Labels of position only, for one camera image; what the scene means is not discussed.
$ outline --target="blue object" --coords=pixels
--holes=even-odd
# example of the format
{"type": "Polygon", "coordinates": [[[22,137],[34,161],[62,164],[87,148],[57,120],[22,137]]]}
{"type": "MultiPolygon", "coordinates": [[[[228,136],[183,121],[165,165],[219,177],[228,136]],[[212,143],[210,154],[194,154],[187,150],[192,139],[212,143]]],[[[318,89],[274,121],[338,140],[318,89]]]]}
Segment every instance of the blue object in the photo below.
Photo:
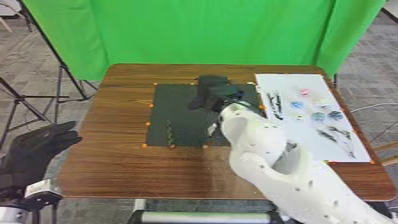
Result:
{"type": "Polygon", "coordinates": [[[292,106],[293,106],[297,109],[302,109],[302,108],[304,108],[304,102],[300,102],[300,101],[293,101],[293,102],[292,102],[292,106]]]}
{"type": "Polygon", "coordinates": [[[343,113],[340,111],[332,111],[329,113],[329,117],[338,121],[343,119],[343,113]]]}
{"type": "Polygon", "coordinates": [[[313,120],[315,121],[325,121],[327,115],[322,112],[313,113],[313,120]]]}

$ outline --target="cable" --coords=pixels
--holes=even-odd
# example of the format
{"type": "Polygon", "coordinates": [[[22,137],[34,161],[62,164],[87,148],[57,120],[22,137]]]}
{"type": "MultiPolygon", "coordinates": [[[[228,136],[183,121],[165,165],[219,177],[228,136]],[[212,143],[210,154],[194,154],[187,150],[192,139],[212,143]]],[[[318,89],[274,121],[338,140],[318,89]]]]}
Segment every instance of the cable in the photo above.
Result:
{"type": "Polygon", "coordinates": [[[366,109],[370,109],[373,107],[386,106],[386,105],[396,105],[398,106],[398,103],[379,103],[375,105],[370,105],[366,107],[357,108],[356,110],[352,110],[352,113],[356,113],[357,111],[366,110],[366,109]]]}
{"type": "Polygon", "coordinates": [[[382,136],[382,134],[386,133],[386,131],[393,128],[395,124],[398,123],[398,121],[389,125],[389,127],[384,129],[384,131],[379,133],[377,137],[372,139],[370,143],[379,139],[379,137],[382,136]]]}

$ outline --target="black mat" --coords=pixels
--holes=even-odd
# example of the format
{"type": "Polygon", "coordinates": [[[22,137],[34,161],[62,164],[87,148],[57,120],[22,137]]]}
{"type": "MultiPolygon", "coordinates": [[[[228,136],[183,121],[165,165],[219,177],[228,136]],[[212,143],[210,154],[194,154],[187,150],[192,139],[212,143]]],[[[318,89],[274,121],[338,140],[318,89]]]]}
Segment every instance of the black mat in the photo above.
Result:
{"type": "MultiPolygon", "coordinates": [[[[244,100],[258,108],[260,100],[252,85],[236,85],[245,91],[244,100]]],[[[219,114],[205,110],[189,110],[187,106],[196,97],[196,86],[181,84],[158,84],[155,89],[151,126],[146,135],[149,146],[203,146],[229,145],[217,130],[208,138],[208,127],[215,123],[219,114]]]]}

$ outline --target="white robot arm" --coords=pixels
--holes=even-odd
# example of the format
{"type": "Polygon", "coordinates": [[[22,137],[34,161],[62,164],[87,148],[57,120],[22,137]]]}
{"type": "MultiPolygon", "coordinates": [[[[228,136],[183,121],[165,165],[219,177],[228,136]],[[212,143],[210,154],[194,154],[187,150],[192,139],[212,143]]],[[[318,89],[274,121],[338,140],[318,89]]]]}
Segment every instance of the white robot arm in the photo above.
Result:
{"type": "Polygon", "coordinates": [[[300,144],[288,146],[283,128],[244,103],[221,112],[231,142],[229,164],[281,211],[306,224],[393,224],[356,196],[334,170],[300,144]]]}

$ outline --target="wooden table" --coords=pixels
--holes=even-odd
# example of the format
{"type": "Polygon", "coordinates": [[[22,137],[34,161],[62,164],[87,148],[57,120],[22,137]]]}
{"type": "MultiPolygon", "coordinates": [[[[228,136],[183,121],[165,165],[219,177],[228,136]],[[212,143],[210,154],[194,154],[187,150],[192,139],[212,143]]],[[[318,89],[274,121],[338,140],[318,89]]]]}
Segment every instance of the wooden table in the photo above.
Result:
{"type": "MultiPolygon", "coordinates": [[[[66,197],[263,199],[235,175],[229,147],[142,147],[155,83],[190,83],[203,74],[254,82],[254,73],[324,74],[315,66],[142,65],[110,67],[85,118],[84,141],[73,147],[59,175],[66,197]]],[[[340,163],[332,168],[364,200],[389,200],[395,187],[338,91],[336,99],[375,164],[340,163]]]]}

